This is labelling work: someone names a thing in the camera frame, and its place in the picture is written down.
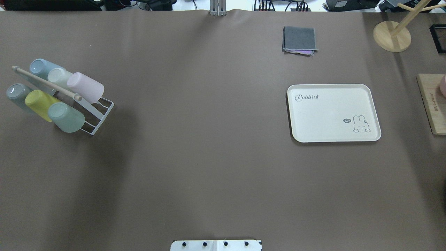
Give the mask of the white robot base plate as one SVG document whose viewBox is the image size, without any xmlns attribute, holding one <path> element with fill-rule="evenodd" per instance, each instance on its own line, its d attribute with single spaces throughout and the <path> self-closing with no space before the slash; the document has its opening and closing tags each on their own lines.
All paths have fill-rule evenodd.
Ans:
<svg viewBox="0 0 446 251">
<path fill-rule="evenodd" d="M 222 240 L 177 240 L 171 251 L 261 251 L 261 240 L 222 239 Z"/>
</svg>

